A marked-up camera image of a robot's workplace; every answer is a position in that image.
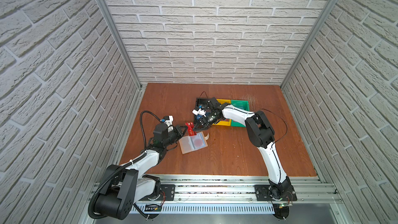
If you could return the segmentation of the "red VIP credit card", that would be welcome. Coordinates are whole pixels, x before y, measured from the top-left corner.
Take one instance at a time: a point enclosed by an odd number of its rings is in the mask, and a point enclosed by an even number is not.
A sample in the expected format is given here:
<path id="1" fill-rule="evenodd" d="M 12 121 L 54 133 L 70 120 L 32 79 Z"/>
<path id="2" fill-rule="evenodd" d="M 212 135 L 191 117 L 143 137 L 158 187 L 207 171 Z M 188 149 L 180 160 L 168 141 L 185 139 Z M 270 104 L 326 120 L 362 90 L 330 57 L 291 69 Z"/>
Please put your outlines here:
<path id="1" fill-rule="evenodd" d="M 187 132 L 189 136 L 196 136 L 196 132 L 193 130 L 194 123 L 193 122 L 186 122 L 185 125 L 187 126 Z"/>

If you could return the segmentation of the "tan leather card holder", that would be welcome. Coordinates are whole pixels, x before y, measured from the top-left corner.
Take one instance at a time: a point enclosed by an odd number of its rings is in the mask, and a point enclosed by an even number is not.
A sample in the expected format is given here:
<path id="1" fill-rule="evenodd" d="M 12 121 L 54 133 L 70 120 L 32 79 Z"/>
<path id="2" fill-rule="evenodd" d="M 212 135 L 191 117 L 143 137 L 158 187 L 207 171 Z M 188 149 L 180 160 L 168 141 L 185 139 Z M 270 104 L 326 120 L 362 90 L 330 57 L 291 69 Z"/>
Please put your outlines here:
<path id="1" fill-rule="evenodd" d="M 206 136 L 203 132 L 197 133 L 194 136 L 185 136 L 181 138 L 178 143 L 182 154 L 187 154 L 208 146 L 207 140 L 209 139 L 209 134 Z"/>

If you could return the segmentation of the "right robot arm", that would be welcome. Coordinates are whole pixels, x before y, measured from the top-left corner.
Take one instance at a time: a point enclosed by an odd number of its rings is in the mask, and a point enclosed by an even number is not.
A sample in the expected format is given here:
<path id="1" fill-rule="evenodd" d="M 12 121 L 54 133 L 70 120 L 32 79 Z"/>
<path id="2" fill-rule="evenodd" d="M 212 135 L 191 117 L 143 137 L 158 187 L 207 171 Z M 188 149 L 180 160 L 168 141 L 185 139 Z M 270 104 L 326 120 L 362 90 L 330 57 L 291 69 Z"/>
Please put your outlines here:
<path id="1" fill-rule="evenodd" d="M 280 163 L 275 145 L 275 131 L 266 115 L 262 111 L 245 111 L 230 103 L 221 104 L 214 97 L 207 100 L 207 108 L 210 109 L 210 112 L 199 106 L 192 111 L 194 115 L 200 117 L 193 130 L 195 132 L 207 130 L 222 119 L 230 119 L 244 125 L 249 140 L 259 149 L 265 162 L 270 195 L 275 200 L 283 198 L 284 193 L 288 192 L 291 187 L 291 181 Z"/>

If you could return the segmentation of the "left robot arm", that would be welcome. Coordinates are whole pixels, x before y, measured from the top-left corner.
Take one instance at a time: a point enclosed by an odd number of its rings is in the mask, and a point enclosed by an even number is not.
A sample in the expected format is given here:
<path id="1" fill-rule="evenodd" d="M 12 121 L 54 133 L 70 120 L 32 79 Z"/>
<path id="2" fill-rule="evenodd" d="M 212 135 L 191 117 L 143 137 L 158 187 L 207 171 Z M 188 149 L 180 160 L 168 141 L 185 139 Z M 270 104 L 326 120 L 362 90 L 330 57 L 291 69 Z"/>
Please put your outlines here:
<path id="1" fill-rule="evenodd" d="M 123 165 L 108 166 L 89 202 L 88 215 L 92 219 L 112 217 L 123 220 L 137 201 L 160 195 L 160 179 L 145 173 L 163 160 L 167 147 L 184 137 L 187 129 L 187 126 L 162 122 L 156 125 L 152 140 L 143 153 Z"/>

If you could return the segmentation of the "black storage bin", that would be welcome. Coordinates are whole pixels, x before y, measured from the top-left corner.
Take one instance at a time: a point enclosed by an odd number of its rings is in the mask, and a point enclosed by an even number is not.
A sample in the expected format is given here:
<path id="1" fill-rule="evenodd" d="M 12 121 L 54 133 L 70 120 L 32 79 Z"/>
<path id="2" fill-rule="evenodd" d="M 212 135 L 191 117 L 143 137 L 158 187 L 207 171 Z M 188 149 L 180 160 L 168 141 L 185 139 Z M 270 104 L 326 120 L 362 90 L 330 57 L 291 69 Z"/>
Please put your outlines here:
<path id="1" fill-rule="evenodd" d="M 209 106 L 209 99 L 197 98 L 195 110 L 196 109 L 199 109 L 201 112 L 204 111 L 206 117 L 209 117 L 211 115 L 211 113 L 212 113 L 212 110 L 211 110 L 211 108 Z M 203 117 L 203 115 L 194 114 L 193 123 L 196 124 L 201 117 Z"/>

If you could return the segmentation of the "yellow storage bin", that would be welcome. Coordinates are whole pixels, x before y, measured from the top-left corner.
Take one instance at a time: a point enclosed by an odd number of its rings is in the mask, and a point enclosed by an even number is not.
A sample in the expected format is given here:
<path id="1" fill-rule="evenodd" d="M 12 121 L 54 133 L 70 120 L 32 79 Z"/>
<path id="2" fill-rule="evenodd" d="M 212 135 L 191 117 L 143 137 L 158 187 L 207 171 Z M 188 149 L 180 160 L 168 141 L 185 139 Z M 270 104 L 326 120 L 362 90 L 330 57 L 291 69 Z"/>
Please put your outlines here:
<path id="1" fill-rule="evenodd" d="M 229 104 L 231 104 L 231 100 L 225 100 L 225 99 L 217 99 L 217 101 L 220 103 L 220 104 L 223 104 L 223 103 L 229 103 Z M 213 125 L 220 125 L 220 126 L 227 126 L 227 127 L 230 127 L 231 126 L 231 120 L 230 119 L 220 119 L 218 122 L 216 122 L 216 123 L 214 123 Z"/>

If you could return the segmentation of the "green storage bin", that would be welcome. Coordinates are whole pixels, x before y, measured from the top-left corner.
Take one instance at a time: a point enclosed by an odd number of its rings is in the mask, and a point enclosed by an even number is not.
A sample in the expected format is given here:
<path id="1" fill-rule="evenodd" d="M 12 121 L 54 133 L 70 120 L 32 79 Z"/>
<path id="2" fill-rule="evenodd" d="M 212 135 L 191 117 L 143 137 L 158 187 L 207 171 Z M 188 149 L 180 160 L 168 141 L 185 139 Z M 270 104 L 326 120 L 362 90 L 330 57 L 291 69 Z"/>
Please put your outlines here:
<path id="1" fill-rule="evenodd" d="M 248 101 L 243 101 L 243 100 L 231 100 L 231 104 L 241 110 L 245 111 L 250 111 L 250 106 Z M 236 122 L 234 120 L 231 121 L 231 126 L 232 127 L 242 127 L 244 128 L 245 126 L 239 122 Z"/>

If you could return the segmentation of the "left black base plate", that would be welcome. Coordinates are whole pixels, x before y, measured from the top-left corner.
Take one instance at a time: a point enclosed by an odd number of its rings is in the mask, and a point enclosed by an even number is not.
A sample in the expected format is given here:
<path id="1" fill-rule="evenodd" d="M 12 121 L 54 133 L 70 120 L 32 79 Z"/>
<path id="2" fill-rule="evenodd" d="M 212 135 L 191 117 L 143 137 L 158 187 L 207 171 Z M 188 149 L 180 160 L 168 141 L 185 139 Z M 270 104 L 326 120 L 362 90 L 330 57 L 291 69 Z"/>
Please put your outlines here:
<path id="1" fill-rule="evenodd" d="M 156 186 L 151 195 L 145 196 L 140 201 L 173 201 L 175 197 L 176 185 L 161 184 Z"/>

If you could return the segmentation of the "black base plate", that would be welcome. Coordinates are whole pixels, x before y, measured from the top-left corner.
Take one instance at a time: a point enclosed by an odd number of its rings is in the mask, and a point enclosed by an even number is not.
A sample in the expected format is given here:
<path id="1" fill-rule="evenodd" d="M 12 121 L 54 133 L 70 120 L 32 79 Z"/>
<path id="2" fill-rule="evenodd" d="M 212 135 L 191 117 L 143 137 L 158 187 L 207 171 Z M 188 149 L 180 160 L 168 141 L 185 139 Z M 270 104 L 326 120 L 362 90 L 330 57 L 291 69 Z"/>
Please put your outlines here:
<path id="1" fill-rule="evenodd" d="M 151 195 L 145 196 L 140 201 L 173 201 L 175 197 L 176 185 L 161 184 L 156 186 Z"/>
<path id="2" fill-rule="evenodd" d="M 297 201 L 297 196 L 292 185 L 282 188 L 270 185 L 255 185 L 254 188 L 257 201 Z"/>

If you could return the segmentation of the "aluminium rail frame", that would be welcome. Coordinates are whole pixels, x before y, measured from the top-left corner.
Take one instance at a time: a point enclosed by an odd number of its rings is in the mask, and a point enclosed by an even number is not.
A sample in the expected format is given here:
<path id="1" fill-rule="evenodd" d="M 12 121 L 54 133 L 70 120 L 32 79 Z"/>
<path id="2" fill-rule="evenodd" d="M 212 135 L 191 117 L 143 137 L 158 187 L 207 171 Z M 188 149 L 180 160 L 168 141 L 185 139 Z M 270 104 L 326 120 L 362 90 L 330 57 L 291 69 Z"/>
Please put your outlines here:
<path id="1" fill-rule="evenodd" d="M 128 210 L 137 214 L 277 214 L 295 204 L 330 204 L 343 201 L 333 184 L 318 177 L 293 177 L 292 189 L 281 201 L 268 194 L 268 179 L 261 176 L 157 175 L 161 193 L 144 197 Z"/>

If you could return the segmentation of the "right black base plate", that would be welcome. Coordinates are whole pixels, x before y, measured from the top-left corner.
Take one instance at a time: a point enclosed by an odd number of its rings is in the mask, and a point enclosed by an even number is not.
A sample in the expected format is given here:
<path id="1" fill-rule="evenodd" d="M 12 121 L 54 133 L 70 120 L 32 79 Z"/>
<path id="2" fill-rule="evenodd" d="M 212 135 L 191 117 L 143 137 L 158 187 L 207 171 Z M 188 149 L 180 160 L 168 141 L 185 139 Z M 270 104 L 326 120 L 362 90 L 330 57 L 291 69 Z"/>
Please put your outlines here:
<path id="1" fill-rule="evenodd" d="M 257 201 L 297 201 L 297 196 L 292 185 L 282 188 L 270 185 L 255 185 L 254 188 Z"/>

